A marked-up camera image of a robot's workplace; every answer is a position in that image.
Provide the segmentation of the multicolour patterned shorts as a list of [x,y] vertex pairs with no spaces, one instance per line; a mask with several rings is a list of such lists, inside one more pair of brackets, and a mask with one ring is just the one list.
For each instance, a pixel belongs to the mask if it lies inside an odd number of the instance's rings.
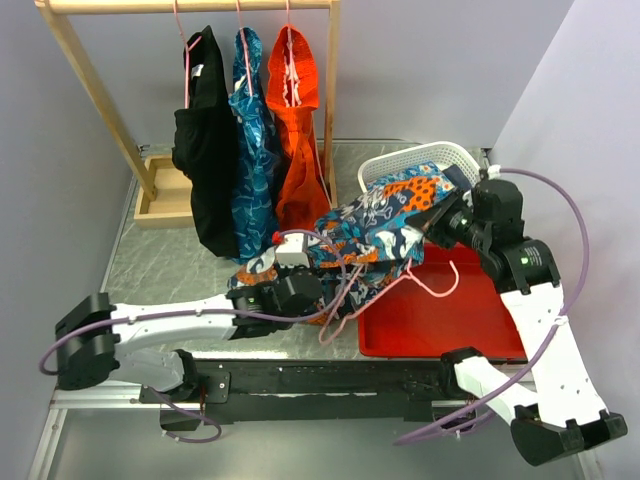
[[[369,265],[351,285],[335,317],[360,309],[398,278],[409,260],[412,266],[424,261],[423,234],[406,224],[406,220],[446,199],[457,185],[435,170],[427,173],[409,170],[372,182],[352,202],[327,210],[322,217],[279,225],[279,233],[306,227],[330,239],[343,257],[349,277],[357,265]],[[319,273],[323,286],[324,298],[319,305],[324,307],[339,292],[343,278],[340,264],[333,251],[315,238],[309,239],[307,248],[310,266]],[[275,259],[274,249],[270,247],[248,260],[230,278],[229,288],[275,281],[284,268]]]

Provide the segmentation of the pink wire hanger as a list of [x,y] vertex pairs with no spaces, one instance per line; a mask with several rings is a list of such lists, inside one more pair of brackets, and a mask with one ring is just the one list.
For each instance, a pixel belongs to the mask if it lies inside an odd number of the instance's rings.
[[457,289],[460,281],[459,271],[454,264],[453,261],[449,261],[448,265],[450,266],[453,274],[454,281],[451,287],[448,290],[442,292],[436,292],[426,284],[424,284],[412,271],[412,260],[408,261],[407,267],[404,272],[399,275],[396,279],[388,283],[382,290],[380,290],[374,297],[372,297],[369,301],[364,302],[361,307],[354,312],[344,316],[340,320],[339,326],[329,335],[326,336],[327,330],[329,329],[329,325],[333,321],[333,319],[337,316],[338,309],[342,301],[347,297],[351,286],[355,283],[355,281],[361,276],[362,271],[364,270],[364,264],[359,265],[355,272],[353,273],[351,279],[346,284],[346,286],[342,289],[341,293],[335,298],[336,303],[329,310],[329,313],[326,315],[325,322],[322,325],[319,333],[318,333],[318,342],[321,346],[330,345],[344,330],[346,324],[354,319],[357,319],[361,314],[363,314],[367,309],[373,306],[376,302],[380,301],[386,294],[388,294],[393,288],[402,283],[403,281],[411,281],[415,283],[418,287],[420,287],[423,291],[428,293],[430,296],[434,298],[445,298],[454,293]]

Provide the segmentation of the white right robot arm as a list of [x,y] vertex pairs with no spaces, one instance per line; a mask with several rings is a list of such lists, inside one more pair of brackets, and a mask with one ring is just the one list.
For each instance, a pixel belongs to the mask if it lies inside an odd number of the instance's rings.
[[539,466],[623,437],[628,427],[591,383],[556,262],[544,242],[525,236],[522,210],[514,183],[485,179],[469,201],[453,193],[407,222],[439,247],[461,244],[478,255],[528,360],[507,377],[473,347],[447,352],[437,376],[440,391],[453,399],[475,396],[509,425],[524,460]]

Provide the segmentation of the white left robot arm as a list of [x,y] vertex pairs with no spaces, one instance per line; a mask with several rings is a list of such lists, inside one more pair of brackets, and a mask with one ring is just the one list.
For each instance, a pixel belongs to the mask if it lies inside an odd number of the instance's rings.
[[304,267],[192,302],[114,304],[105,292],[92,294],[56,324],[50,351],[56,367],[40,370],[56,377],[63,391],[116,380],[188,401],[201,381],[193,356],[181,349],[160,352],[158,346],[265,337],[310,319],[321,298],[320,280]]

